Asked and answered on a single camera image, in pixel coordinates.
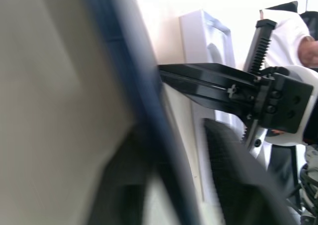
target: screw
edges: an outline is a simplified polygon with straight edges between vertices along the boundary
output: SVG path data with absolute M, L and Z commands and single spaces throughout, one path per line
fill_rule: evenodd
M 294 104 L 298 104 L 298 103 L 300 103 L 300 97 L 299 96 L 295 96 L 294 98 L 293 98 L 293 103 Z
M 290 112 L 288 112 L 287 117 L 289 119 L 293 118 L 296 115 L 295 111 L 291 110 Z
M 254 82 L 260 82 L 261 79 L 262 79 L 262 77 L 256 76 L 256 77 L 254 78 Z
M 249 95 L 249 96 L 247 96 L 247 100 L 249 101 L 249 102 L 252 102 L 252 101 L 254 101 L 254 96 L 251 96 L 251 95 Z
M 238 88 L 235 84 L 232 85 L 231 88 L 228 89 L 229 98 L 233 97 L 233 94 L 237 93 Z
M 272 93 L 271 93 L 271 97 L 272 97 L 272 98 L 278 99 L 278 98 L 280 98 L 281 96 L 282 96 L 282 94 L 281 94 L 279 91 L 272 91 Z
M 270 114 L 274 114 L 276 112 L 276 107 L 269 105 L 266 108 L 266 112 L 270 113 Z
M 257 139 L 255 142 L 254 142 L 254 146 L 257 148 L 257 147 L 260 147 L 260 145 L 262 144 L 262 141 L 260 139 Z

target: black plastic part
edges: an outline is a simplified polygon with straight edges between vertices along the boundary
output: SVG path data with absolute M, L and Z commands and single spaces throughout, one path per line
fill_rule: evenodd
M 260 76 L 272 75 L 273 73 L 289 76 L 290 71 L 284 67 L 268 67 L 261 70 Z
M 284 3 L 276 6 L 269 7 L 269 10 L 284 10 L 297 13 L 298 1 L 292 1 L 289 3 Z
M 296 133 L 313 86 L 277 73 L 274 73 L 272 77 L 275 80 L 270 91 L 278 91 L 282 96 L 273 98 L 271 94 L 267 94 L 267 102 L 262 109 L 259 125 L 264 128 Z
M 198 104 L 246 117 L 252 110 L 258 87 L 255 76 L 221 64 L 175 64 L 159 66 L 161 79 Z M 236 92 L 229 97 L 228 89 Z
M 318 144 L 318 100 L 316 101 L 310 118 L 304 130 L 303 139 L 309 145 Z
M 296 146 L 281 147 L 273 145 L 267 171 L 273 176 L 278 187 L 283 194 L 287 195 L 286 197 L 290 202 L 301 209 Z
M 315 72 L 318 72 L 318 68 L 316 68 L 316 67 L 308 67 L 308 69 L 311 69 L 311 70 L 313 70 Z
M 262 141 L 260 139 L 257 139 L 255 142 L 254 142 L 254 146 L 257 148 L 257 147 L 260 147 L 260 145 L 262 144 Z
M 107 164 L 87 225 L 141 225 L 153 163 L 133 129 Z
M 250 49 L 244 65 L 244 71 L 259 75 L 266 51 L 270 43 L 270 36 L 276 27 L 272 20 L 259 20 L 256 24 L 256 31 L 250 45 Z
M 271 176 L 226 125 L 205 119 L 212 176 L 227 225 L 296 225 Z
M 318 217 L 318 201 L 315 198 L 318 182 L 308 176 L 308 164 L 303 165 L 300 170 L 299 178 L 302 184 L 302 189 L 307 194 L 306 198 L 302 197 L 304 207 L 314 217 Z
M 300 14 L 305 24 L 309 29 L 310 35 L 318 40 L 318 12 L 317 11 L 306 11 Z

